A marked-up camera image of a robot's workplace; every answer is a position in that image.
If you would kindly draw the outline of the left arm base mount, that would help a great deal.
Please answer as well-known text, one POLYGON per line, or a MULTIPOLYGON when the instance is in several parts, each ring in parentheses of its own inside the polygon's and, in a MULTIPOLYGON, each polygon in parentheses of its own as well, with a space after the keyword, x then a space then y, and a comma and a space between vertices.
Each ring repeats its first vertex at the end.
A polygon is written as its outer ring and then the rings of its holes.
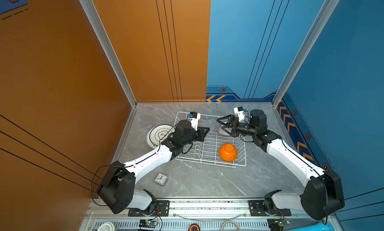
POLYGON ((129 209, 129 217, 167 217, 170 210, 169 200, 157 200, 155 203, 152 202, 145 210, 140 209, 129 209))

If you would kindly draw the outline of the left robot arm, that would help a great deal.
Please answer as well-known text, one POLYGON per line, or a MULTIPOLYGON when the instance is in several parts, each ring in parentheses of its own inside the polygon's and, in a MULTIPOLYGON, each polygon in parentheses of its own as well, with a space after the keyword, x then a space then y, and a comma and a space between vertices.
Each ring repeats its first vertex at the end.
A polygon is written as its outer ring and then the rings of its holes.
POLYGON ((157 198, 148 190, 137 190, 136 183, 152 170, 182 154, 185 146, 203 142, 210 131, 208 127, 193 127, 188 120, 179 121, 171 130, 173 132, 147 154, 123 164, 116 161, 108 165, 97 194, 113 214, 119 214, 126 208, 153 213, 157 209, 157 198))

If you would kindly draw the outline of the white wire dish rack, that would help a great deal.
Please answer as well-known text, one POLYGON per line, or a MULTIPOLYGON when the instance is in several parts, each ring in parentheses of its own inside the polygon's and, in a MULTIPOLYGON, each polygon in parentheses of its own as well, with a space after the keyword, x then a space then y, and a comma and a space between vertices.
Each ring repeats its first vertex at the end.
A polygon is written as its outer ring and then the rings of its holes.
POLYGON ((201 115, 198 120, 199 127, 208 127, 208 132, 203 142, 194 142, 184 147, 183 153, 176 157, 177 160, 199 164, 222 166, 222 167, 245 167, 247 165, 246 145, 241 138, 233 138, 221 130, 221 125, 217 122, 217 116, 201 115), (219 149, 224 144, 234 145, 238 151, 236 159, 227 162, 221 159, 219 149))

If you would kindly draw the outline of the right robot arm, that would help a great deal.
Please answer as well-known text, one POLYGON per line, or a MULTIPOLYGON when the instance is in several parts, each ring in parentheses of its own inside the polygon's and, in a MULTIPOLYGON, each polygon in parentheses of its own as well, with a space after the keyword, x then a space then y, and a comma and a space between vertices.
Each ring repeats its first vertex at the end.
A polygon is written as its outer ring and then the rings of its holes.
POLYGON ((325 171, 292 150, 283 138, 268 129, 267 115, 252 110, 249 121, 240 115, 217 118, 222 129, 234 138, 250 136, 252 143, 280 161, 304 186, 302 194, 288 194, 275 190, 265 195, 264 209, 271 216, 280 210, 299 210, 320 221, 345 207, 341 177, 335 171, 325 171))

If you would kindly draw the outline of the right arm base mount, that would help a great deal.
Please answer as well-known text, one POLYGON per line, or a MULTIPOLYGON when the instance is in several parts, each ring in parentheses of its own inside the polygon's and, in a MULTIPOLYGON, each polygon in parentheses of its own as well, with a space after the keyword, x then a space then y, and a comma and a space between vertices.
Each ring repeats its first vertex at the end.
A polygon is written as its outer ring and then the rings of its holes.
POLYGON ((291 210, 278 209, 269 200, 249 200, 249 210, 252 217, 277 217, 280 215, 291 216, 291 210))

